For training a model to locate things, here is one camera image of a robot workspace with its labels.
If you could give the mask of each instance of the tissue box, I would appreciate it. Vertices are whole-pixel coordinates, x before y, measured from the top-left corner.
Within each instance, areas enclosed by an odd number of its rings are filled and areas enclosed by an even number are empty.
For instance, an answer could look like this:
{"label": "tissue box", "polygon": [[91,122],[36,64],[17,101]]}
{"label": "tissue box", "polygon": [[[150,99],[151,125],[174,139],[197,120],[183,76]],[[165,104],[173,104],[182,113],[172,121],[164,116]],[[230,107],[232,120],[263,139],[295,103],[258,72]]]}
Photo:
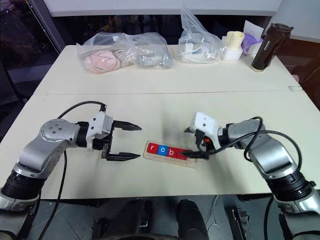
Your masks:
{"label": "tissue box", "polygon": [[256,54],[264,41],[262,38],[260,38],[259,41],[257,41],[253,36],[250,34],[245,33],[244,39],[242,42],[242,49],[244,55],[251,55]]}

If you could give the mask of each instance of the silver robot arm segment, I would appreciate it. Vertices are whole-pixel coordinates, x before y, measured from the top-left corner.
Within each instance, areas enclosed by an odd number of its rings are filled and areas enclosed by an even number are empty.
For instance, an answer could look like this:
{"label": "silver robot arm segment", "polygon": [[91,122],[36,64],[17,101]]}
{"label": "silver robot arm segment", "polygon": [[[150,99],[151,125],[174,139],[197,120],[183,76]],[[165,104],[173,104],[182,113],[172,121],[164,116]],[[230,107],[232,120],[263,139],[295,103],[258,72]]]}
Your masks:
{"label": "silver robot arm segment", "polygon": [[[258,120],[249,119],[222,128],[210,116],[197,112],[187,132],[195,133],[196,143],[210,138],[213,144],[211,149],[219,150],[246,134],[255,133],[258,126]],[[253,137],[242,139],[231,147],[244,150]],[[305,179],[283,144],[267,133],[260,133],[249,148],[248,155],[273,193],[292,237],[301,233],[320,234],[320,196],[314,189],[316,184]]]}
{"label": "silver robot arm segment", "polygon": [[20,153],[6,183],[0,188],[0,239],[15,239],[34,219],[32,208],[39,193],[67,148],[102,150],[101,158],[108,161],[126,161],[138,154],[120,152],[111,154],[114,128],[137,131],[141,128],[125,121],[116,121],[101,110],[89,122],[70,123],[52,119],[40,128],[38,136]]}

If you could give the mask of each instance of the floor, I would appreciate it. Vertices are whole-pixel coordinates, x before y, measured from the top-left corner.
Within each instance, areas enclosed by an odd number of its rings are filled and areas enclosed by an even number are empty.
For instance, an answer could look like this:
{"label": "floor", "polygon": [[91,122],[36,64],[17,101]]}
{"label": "floor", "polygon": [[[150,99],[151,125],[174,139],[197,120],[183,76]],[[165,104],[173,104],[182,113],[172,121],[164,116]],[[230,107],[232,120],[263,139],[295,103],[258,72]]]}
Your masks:
{"label": "floor", "polygon": [[[99,218],[112,219],[119,209],[133,198],[112,198],[108,199],[100,207],[85,205],[75,205],[61,203],[55,214],[50,227],[48,228],[45,240],[89,240],[92,236],[91,225],[94,220]],[[252,201],[242,202],[236,196],[221,196],[216,201],[214,214],[214,195],[200,196],[171,196],[171,197],[147,197],[153,203],[153,213],[151,219],[151,232],[154,234],[166,234],[177,236],[178,223],[175,213],[177,203],[182,199],[194,201],[202,214],[206,226],[209,228],[210,240],[232,240],[233,235],[228,222],[224,206],[230,202],[235,202],[238,208],[245,208],[250,215],[250,226],[255,240],[264,239],[263,220],[267,202],[269,198],[261,198]],[[33,222],[33,227],[28,240],[38,239],[47,219],[49,218],[55,202],[42,200],[39,212]],[[278,221],[279,210],[275,204],[272,204],[269,221],[268,236],[272,240],[283,240],[282,230]]]}

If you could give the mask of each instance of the clear plastic bag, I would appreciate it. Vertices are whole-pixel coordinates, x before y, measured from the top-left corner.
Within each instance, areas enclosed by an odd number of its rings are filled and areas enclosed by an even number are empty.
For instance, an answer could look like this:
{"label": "clear plastic bag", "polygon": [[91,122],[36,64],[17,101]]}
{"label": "clear plastic bag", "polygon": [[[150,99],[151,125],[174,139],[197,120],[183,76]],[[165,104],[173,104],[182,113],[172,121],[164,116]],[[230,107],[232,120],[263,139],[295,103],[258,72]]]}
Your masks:
{"label": "clear plastic bag", "polygon": [[156,32],[138,35],[99,32],[83,45],[77,44],[77,55],[84,67],[95,74],[130,64],[154,68],[173,65],[166,40]]}
{"label": "clear plastic bag", "polygon": [[183,32],[178,42],[176,58],[183,63],[214,63],[221,56],[221,40],[209,33],[195,15],[186,7],[181,8]]}
{"label": "clear plastic bag", "polygon": [[127,35],[125,49],[128,60],[140,67],[171,68],[173,59],[166,40],[157,32]]}

